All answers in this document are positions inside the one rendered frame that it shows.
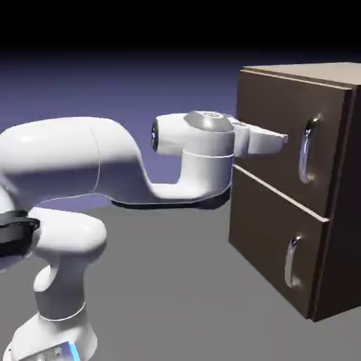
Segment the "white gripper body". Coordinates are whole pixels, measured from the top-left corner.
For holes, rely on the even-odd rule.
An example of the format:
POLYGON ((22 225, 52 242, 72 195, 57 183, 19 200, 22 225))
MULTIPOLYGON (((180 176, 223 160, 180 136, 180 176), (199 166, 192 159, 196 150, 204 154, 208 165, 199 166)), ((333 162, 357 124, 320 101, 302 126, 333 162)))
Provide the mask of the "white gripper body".
POLYGON ((250 127, 248 154, 276 154, 288 141, 288 135, 260 127, 250 127))

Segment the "dark brown wooden cabinet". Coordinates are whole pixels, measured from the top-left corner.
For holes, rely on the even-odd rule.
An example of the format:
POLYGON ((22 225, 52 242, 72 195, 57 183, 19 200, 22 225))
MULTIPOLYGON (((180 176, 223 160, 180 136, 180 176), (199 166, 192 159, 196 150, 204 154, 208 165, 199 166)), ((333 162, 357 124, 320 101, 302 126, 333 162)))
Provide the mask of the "dark brown wooden cabinet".
MULTIPOLYGON (((240 74, 242 71, 353 89, 353 100, 338 151, 331 213, 325 218, 329 225, 319 250, 314 304, 307 319, 318 322, 361 306, 361 63, 245 66, 240 74)), ((238 160, 234 168, 240 167, 238 160)))

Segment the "dark brown cabinet door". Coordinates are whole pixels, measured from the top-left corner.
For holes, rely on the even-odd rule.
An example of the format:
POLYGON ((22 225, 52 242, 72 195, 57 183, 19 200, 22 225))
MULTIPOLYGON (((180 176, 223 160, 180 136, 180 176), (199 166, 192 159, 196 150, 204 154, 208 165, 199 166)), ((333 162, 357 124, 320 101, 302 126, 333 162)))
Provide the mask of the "dark brown cabinet door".
POLYGON ((233 170, 229 242, 305 318, 314 304, 319 250, 328 219, 292 201, 257 177, 236 166, 233 170), (293 263, 301 287, 284 281, 290 239, 303 234, 293 263))
POLYGON ((252 155, 238 160, 240 167, 280 192, 328 218, 336 182, 338 151, 345 132, 353 89, 242 71, 238 85, 239 120, 288 135, 278 154, 252 155), (298 175, 302 133, 309 118, 321 114, 310 144, 304 184, 298 175))

